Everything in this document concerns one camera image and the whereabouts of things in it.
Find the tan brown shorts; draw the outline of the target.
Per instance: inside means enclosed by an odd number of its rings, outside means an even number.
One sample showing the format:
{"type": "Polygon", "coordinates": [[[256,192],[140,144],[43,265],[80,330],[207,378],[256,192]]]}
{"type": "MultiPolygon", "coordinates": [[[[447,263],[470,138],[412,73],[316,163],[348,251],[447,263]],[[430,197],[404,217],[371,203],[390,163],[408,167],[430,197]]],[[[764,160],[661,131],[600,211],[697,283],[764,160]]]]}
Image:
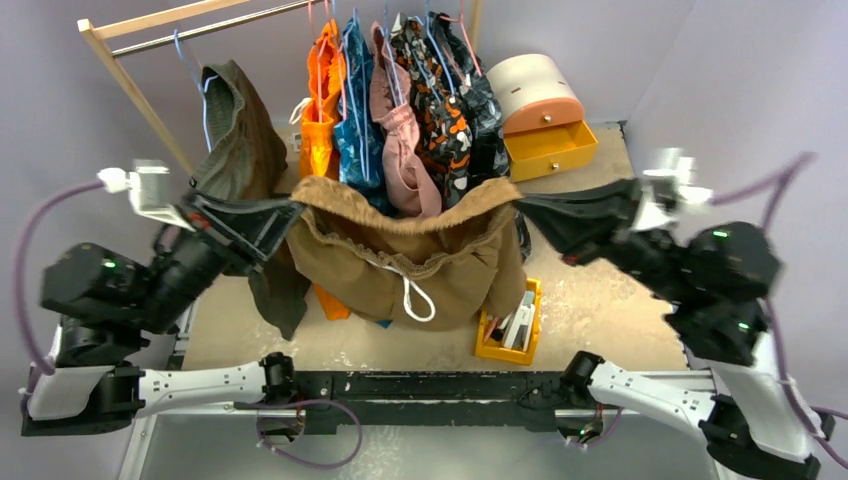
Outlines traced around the tan brown shorts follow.
{"type": "Polygon", "coordinates": [[[506,178],[485,181],[430,218],[379,213],[352,188],[310,176],[286,243],[298,272],[356,315],[430,331],[471,323],[481,311],[517,309],[526,274],[506,178]]]}

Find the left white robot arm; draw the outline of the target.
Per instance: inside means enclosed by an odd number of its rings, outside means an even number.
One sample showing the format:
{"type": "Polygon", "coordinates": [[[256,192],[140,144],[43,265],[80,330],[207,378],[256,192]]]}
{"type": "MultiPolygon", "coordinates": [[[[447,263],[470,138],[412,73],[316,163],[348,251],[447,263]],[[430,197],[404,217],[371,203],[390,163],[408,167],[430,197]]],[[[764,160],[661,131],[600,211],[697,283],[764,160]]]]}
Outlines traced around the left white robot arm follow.
{"type": "Polygon", "coordinates": [[[222,275],[262,272],[303,212],[299,202],[225,201],[197,191],[158,212],[178,232],[142,265],[97,244],[66,251],[42,276],[41,306],[59,315],[53,347],[37,355],[21,402],[25,437],[111,433],[166,410],[234,402],[284,409],[297,399],[290,357],[228,368],[145,370],[130,356],[179,319],[222,275]]]}

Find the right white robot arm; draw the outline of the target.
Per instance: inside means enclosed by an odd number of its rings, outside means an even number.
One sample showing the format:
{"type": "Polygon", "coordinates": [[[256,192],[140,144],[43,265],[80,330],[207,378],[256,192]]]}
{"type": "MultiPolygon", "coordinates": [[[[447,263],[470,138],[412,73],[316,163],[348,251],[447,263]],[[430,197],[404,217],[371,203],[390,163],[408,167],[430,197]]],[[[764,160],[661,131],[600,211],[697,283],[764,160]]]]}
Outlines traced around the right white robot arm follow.
{"type": "Polygon", "coordinates": [[[780,366],[765,303],[780,270],[764,231],[748,222],[708,228],[687,244],[672,227],[711,200],[670,178],[624,179],[590,190],[515,201],[569,266],[603,259],[671,305],[665,322],[725,386],[706,394],[631,373],[581,351],[561,378],[564,399],[636,411],[692,436],[709,456],[753,479],[814,479],[814,453],[834,418],[801,403],[780,366]]]}

